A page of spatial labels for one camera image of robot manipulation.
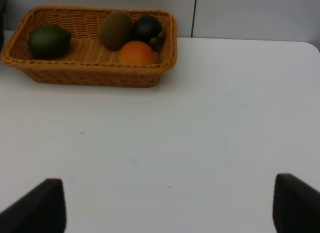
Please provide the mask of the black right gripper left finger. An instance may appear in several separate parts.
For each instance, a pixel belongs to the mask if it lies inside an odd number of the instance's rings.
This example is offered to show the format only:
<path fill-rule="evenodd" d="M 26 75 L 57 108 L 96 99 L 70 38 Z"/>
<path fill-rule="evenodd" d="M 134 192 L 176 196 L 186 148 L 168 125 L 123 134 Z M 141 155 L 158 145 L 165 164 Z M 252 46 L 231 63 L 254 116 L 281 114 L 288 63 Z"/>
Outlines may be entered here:
<path fill-rule="evenodd" d="M 48 178 L 0 213 L 2 233 L 63 233 L 67 209 L 63 181 Z"/>

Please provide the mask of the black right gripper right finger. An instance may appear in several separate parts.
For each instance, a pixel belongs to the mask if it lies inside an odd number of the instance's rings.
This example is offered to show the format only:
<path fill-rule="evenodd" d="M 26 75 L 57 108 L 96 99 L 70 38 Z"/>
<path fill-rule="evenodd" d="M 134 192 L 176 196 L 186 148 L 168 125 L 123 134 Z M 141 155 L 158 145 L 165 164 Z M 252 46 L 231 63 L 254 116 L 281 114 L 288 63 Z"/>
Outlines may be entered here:
<path fill-rule="evenodd" d="M 320 192 L 293 174 L 277 174 L 272 219 L 278 233 L 319 233 Z"/>

